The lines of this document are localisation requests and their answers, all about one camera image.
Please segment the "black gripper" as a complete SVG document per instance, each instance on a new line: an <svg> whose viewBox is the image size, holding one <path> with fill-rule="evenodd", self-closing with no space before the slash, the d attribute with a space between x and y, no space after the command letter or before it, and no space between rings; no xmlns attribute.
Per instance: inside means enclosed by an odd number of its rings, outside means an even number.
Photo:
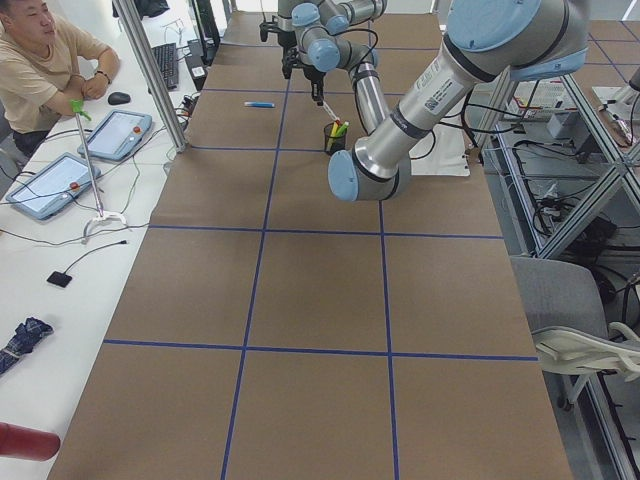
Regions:
<svg viewBox="0 0 640 480"><path fill-rule="evenodd" d="M324 77L325 73L318 71L315 67L305 67L303 69L305 78L311 82L311 97L316 105L324 104Z"/></svg>

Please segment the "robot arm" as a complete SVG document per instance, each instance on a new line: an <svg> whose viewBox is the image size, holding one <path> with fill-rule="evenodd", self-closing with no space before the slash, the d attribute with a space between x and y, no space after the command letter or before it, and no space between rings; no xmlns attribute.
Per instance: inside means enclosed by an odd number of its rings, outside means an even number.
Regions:
<svg viewBox="0 0 640 480"><path fill-rule="evenodd" d="M317 12L316 21L331 35L345 32L349 27L381 17L387 9L385 0L362 1L294 1L279 0L274 17L278 44L290 48L296 45L293 10L311 4Z"/></svg>
<svg viewBox="0 0 640 480"><path fill-rule="evenodd" d="M454 1L438 56L394 108L383 98L370 48L343 39L374 20L384 1L281 1L276 24L295 41L304 65L348 71L366 136L334 153L332 193L345 201L386 200L411 175L410 150L476 85L503 71L512 80L553 78L585 62L588 1Z"/></svg>

